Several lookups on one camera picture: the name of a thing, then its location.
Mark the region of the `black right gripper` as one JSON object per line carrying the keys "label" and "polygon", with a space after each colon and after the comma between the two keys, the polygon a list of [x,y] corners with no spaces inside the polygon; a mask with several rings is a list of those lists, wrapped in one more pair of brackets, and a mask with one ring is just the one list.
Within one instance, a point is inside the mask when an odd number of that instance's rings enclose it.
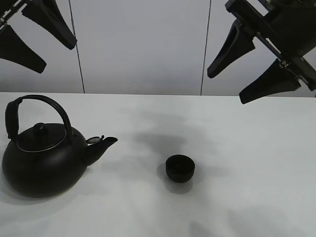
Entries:
{"label": "black right gripper", "polygon": [[[264,0],[268,10],[262,15],[246,0],[229,0],[226,10],[235,20],[218,55],[207,69],[214,78],[237,59],[255,49],[254,34],[245,25],[268,38],[292,70],[301,75],[310,90],[316,88],[316,71],[304,55],[316,47],[316,2],[314,0]],[[295,76],[276,59],[254,82],[239,93],[242,104],[269,95],[296,91],[301,87]]]}

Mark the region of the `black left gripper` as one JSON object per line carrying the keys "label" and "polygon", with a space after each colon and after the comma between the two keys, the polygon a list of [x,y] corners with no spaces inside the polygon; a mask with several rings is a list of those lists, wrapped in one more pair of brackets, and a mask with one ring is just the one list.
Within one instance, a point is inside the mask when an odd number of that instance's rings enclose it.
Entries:
{"label": "black left gripper", "polygon": [[18,11],[51,33],[66,48],[75,48],[77,39],[66,24],[55,0],[0,1],[0,57],[41,74],[46,62],[32,51],[7,22]]}

